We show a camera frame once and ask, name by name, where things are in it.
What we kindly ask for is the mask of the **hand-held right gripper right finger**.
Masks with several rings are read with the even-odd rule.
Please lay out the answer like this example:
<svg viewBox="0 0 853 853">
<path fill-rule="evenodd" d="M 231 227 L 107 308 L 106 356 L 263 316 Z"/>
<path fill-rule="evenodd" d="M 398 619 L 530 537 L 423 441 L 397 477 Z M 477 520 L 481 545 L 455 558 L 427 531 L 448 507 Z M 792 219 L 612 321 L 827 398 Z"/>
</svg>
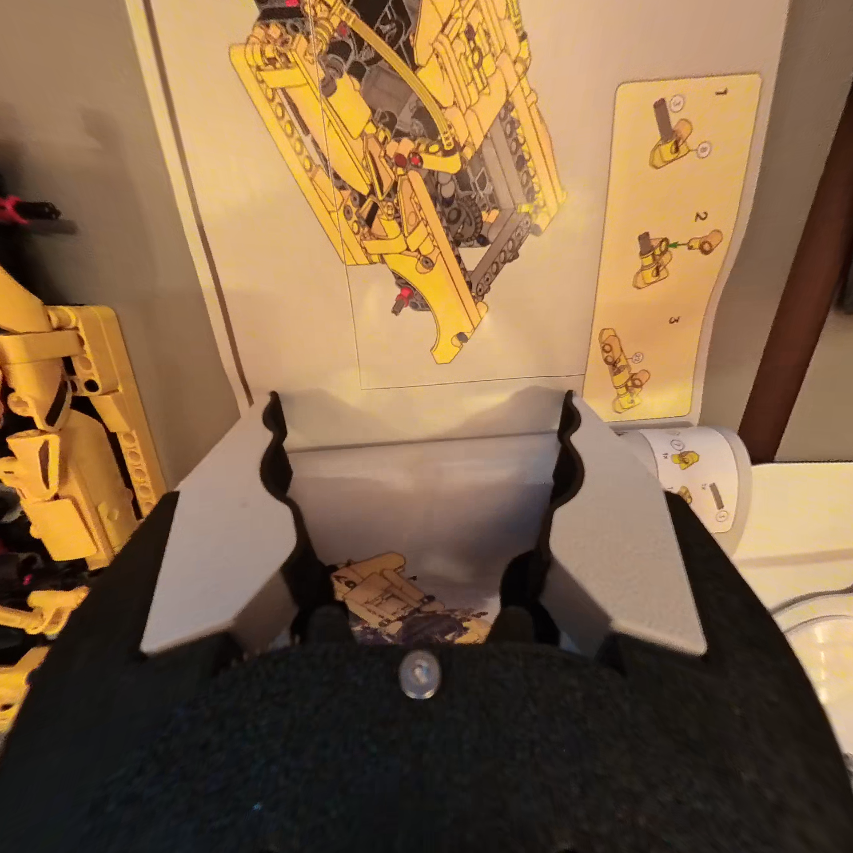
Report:
<svg viewBox="0 0 853 853">
<path fill-rule="evenodd" d="M 700 657 L 707 640 L 665 492 L 574 392 L 563 402 L 541 602 L 581 655 L 615 634 Z"/>
</svg>

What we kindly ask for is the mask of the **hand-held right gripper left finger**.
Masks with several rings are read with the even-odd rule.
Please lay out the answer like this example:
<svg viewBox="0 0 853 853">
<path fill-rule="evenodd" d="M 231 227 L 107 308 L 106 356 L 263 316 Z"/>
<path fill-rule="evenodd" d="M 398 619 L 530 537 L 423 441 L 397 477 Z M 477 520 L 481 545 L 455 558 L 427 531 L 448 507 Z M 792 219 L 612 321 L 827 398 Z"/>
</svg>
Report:
<svg viewBox="0 0 853 853">
<path fill-rule="evenodd" d="M 228 634 L 261 654 L 296 616 L 281 572 L 298 545 L 286 437 L 272 391 L 179 483 L 142 653 Z"/>
</svg>

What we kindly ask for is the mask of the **yellow brick model car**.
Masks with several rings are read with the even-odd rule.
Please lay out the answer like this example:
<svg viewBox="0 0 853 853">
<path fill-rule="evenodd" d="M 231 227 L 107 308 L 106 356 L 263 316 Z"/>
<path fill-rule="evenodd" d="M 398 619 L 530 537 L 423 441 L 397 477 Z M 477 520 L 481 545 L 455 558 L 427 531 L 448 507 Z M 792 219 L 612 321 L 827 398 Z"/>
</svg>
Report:
<svg viewBox="0 0 853 853">
<path fill-rule="evenodd" d="M 2 497 L 16 499 L 24 541 L 2 629 L 35 642 L 2 664 L 2 738 L 32 676 L 91 582 L 63 569 L 105 569 L 165 495 L 116 312 L 46 304 L 2 263 Z"/>
</svg>

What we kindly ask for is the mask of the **instruction booklet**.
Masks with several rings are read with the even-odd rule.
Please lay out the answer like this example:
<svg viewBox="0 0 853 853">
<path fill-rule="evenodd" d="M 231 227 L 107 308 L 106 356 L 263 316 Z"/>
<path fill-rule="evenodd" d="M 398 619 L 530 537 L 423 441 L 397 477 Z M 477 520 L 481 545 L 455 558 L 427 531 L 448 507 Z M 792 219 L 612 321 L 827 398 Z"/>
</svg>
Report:
<svg viewBox="0 0 853 853">
<path fill-rule="evenodd" d="M 364 642 L 479 642 L 566 394 L 731 539 L 697 426 L 791 2 L 135 2 L 241 416 Z"/>
</svg>

